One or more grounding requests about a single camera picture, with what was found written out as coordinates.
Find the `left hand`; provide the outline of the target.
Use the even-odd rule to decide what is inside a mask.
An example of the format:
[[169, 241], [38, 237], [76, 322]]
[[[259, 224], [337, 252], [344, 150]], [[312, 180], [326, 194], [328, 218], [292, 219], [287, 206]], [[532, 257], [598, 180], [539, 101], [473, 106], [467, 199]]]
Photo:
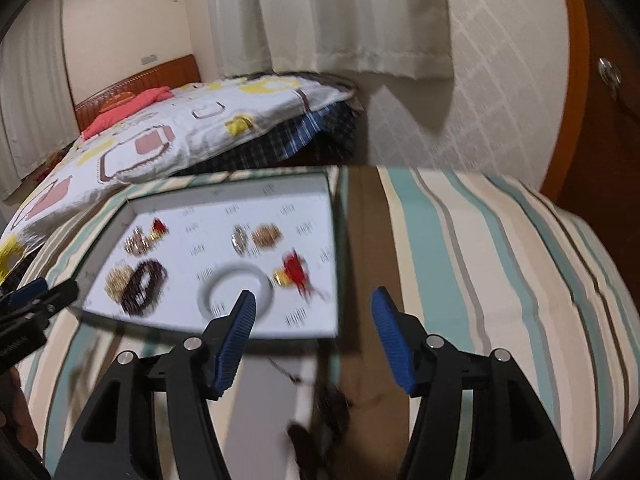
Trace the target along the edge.
[[1, 427], [5, 426], [9, 426], [9, 430], [26, 450], [37, 460], [41, 460], [38, 434], [29, 413], [20, 373], [15, 367], [1, 375]]

